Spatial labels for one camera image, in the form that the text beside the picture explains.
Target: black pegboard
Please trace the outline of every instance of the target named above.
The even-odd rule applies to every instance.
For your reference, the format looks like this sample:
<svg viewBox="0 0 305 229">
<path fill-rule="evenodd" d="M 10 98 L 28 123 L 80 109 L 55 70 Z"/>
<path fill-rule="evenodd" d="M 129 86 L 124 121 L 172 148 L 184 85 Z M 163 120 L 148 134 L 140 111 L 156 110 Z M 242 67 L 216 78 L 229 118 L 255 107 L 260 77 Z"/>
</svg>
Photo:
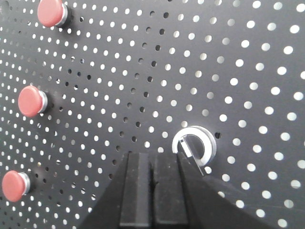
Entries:
<svg viewBox="0 0 305 229">
<path fill-rule="evenodd" d="M 2 228 L 77 228 L 124 152 L 171 153 L 190 125 L 220 133 L 205 168 L 220 195 L 305 226 L 302 1 L 75 0 L 65 29 L 44 28 L 38 4 L 1 1 L 1 178 L 38 176 L 2 198 Z M 29 84 L 53 103 L 33 119 L 17 104 Z"/>
</svg>

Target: red cap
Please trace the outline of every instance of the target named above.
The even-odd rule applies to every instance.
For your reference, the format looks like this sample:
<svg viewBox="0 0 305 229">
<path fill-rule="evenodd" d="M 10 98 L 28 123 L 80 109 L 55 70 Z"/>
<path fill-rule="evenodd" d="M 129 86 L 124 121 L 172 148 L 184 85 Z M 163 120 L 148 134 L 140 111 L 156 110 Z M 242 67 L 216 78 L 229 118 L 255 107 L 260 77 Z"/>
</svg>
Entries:
<svg viewBox="0 0 305 229">
<path fill-rule="evenodd" d="M 42 0 L 37 10 L 38 20 L 45 27 L 55 26 L 61 21 L 63 11 L 61 0 Z"/>
<path fill-rule="evenodd" d="M 2 180 L 2 191 L 6 199 L 11 202 L 21 200 L 25 191 L 25 183 L 18 172 L 12 170 L 4 175 Z"/>
<path fill-rule="evenodd" d="M 19 94 L 18 106 L 21 113 L 27 117 L 34 117 L 41 110 L 42 97 L 34 86 L 26 86 Z"/>
</svg>

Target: silver washer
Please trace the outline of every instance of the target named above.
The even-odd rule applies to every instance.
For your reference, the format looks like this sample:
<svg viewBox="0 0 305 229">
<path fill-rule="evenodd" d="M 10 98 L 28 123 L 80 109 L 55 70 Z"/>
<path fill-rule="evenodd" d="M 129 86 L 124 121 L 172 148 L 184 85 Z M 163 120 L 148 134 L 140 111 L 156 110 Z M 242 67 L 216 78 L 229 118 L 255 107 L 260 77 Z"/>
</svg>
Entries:
<svg viewBox="0 0 305 229">
<path fill-rule="evenodd" d="M 68 7 L 65 4 L 62 4 L 62 9 L 63 9 L 63 13 L 62 13 L 61 21 L 55 25 L 56 27 L 61 27 L 68 18 Z"/>
<path fill-rule="evenodd" d="M 48 97 L 43 91 L 39 91 L 40 96 L 42 97 L 42 107 L 38 113 L 43 113 L 48 106 Z"/>
<path fill-rule="evenodd" d="M 26 194 L 28 194 L 30 187 L 31 187 L 30 178 L 26 173 L 22 172 L 22 173 L 18 173 L 18 174 L 22 177 L 22 179 L 24 181 L 24 185 L 25 185 L 25 189 L 24 189 L 24 192 L 22 195 L 26 195 Z"/>
<path fill-rule="evenodd" d="M 196 158 L 186 142 L 183 140 L 188 135 L 196 136 L 203 144 L 204 152 L 201 158 Z M 201 126 L 193 125 L 178 131 L 178 133 L 174 136 L 172 143 L 172 151 L 174 154 L 178 153 L 179 142 L 181 143 L 186 156 L 193 156 L 199 167 L 207 165 L 216 155 L 217 145 L 214 136 L 210 131 Z"/>
</svg>

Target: perforated metal panel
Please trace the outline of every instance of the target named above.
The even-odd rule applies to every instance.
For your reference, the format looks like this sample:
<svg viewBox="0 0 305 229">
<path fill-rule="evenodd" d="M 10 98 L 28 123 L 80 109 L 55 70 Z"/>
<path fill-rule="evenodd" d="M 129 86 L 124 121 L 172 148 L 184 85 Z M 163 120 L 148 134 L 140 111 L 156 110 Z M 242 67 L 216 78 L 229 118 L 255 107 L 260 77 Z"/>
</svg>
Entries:
<svg viewBox="0 0 305 229">
<path fill-rule="evenodd" d="M 219 194 L 278 228 L 305 227 L 305 4 L 301 0 L 75 0 L 66 29 L 38 0 L 1 1 L 1 178 L 36 175 L 0 201 L 1 228 L 77 228 L 124 152 L 171 153 L 199 125 Z M 33 84 L 53 107 L 18 109 Z"/>
</svg>

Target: red knob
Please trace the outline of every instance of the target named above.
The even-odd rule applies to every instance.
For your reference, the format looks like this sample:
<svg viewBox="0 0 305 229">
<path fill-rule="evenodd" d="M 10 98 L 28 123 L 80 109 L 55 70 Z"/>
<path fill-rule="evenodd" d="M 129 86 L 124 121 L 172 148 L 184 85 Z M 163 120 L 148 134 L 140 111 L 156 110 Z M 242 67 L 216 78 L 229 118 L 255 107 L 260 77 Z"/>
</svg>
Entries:
<svg viewBox="0 0 305 229">
<path fill-rule="evenodd" d="M 37 15 L 45 27 L 61 27 L 68 18 L 68 8 L 62 0 L 42 0 L 38 5 Z"/>
<path fill-rule="evenodd" d="M 2 180 L 2 191 L 6 199 L 11 202 L 21 200 L 30 189 L 30 180 L 26 173 L 18 173 L 11 170 L 7 172 Z"/>
<path fill-rule="evenodd" d="M 47 103 L 47 95 L 31 85 L 23 88 L 18 97 L 18 107 L 27 117 L 34 117 L 38 113 L 42 113 L 46 109 Z"/>
</svg>

